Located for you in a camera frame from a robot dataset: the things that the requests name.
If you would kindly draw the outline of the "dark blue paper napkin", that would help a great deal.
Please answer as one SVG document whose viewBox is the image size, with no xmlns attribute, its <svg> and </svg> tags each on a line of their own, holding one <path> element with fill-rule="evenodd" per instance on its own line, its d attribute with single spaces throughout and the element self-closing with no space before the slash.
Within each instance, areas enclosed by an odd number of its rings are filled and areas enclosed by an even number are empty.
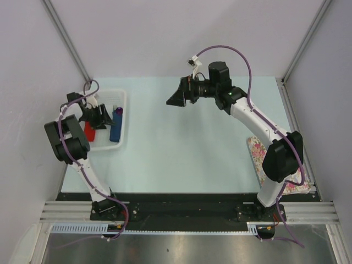
<svg viewBox="0 0 352 264">
<path fill-rule="evenodd" d="M 111 142 L 118 143 L 121 138 L 123 115 L 118 115 L 115 111 L 113 111 L 113 121 L 114 126 L 111 126 L 109 140 Z"/>
</svg>

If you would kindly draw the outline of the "purple metal spoon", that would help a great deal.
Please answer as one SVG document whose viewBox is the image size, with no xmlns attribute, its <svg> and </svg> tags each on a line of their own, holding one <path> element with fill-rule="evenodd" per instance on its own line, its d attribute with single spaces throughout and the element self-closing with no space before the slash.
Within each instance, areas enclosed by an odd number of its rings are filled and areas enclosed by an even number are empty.
<svg viewBox="0 0 352 264">
<path fill-rule="evenodd" d="M 123 109 L 122 107 L 118 107 L 116 110 L 115 110 L 116 114 L 118 115 L 122 115 L 123 114 Z"/>
</svg>

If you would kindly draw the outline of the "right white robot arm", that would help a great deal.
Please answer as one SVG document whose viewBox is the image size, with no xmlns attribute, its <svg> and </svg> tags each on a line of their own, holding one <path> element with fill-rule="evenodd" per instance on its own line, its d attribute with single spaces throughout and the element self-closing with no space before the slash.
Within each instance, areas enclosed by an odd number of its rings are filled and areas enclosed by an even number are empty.
<svg viewBox="0 0 352 264">
<path fill-rule="evenodd" d="M 170 106 L 185 107 L 199 98 L 214 98 L 217 107 L 243 123 L 263 144 L 266 155 L 262 169 L 267 176 L 257 194 L 254 215 L 261 221 L 273 215 L 272 205 L 283 193 L 283 186 L 303 165 L 303 137 L 298 131 L 288 132 L 256 108 L 249 95 L 234 86 L 225 62 L 212 62 L 209 77 L 199 79 L 196 59 L 188 60 L 192 74 L 182 77 L 176 92 L 167 100 Z"/>
</svg>

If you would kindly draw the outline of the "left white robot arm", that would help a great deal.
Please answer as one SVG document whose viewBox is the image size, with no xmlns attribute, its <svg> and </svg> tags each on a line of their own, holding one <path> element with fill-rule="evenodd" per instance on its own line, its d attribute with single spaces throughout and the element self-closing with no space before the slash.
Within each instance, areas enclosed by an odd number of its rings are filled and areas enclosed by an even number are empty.
<svg viewBox="0 0 352 264">
<path fill-rule="evenodd" d="M 88 156 L 90 143 L 80 125 L 81 121 L 88 121 L 93 128 L 105 128 L 106 125 L 113 124 L 105 105 L 89 101 L 93 97 L 92 93 L 67 94 L 67 103 L 61 105 L 58 118 L 46 123 L 44 129 L 54 155 L 81 176 L 89 189 L 92 202 L 101 204 L 110 200 L 103 205 L 102 213 L 114 220 L 121 215 L 122 207 L 115 202 L 110 187 L 95 173 Z"/>
</svg>

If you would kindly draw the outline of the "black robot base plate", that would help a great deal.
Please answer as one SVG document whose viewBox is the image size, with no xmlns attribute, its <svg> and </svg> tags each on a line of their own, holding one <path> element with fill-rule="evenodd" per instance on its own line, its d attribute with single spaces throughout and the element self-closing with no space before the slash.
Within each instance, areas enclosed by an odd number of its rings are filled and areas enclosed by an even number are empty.
<svg viewBox="0 0 352 264">
<path fill-rule="evenodd" d="M 216 234 L 250 230 L 249 225 L 268 226 L 287 220 L 282 202 L 319 202 L 317 194 L 293 194 L 282 197 L 278 208 L 262 207 L 254 193 L 239 194 L 141 194 L 118 193 L 123 206 L 112 201 L 94 203 L 87 193 L 59 193 L 56 201 L 91 203 L 86 223 L 110 224 L 116 231 L 128 218 L 127 231 L 141 233 Z"/>
</svg>

